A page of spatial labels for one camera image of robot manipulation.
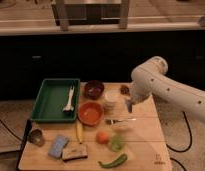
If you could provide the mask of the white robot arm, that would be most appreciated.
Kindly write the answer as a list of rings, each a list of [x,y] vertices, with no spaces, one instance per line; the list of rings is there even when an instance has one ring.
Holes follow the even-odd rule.
[[[166,77],[167,71],[168,64],[160,56],[134,68],[131,72],[131,101],[140,103],[153,93],[205,123],[205,91]]]

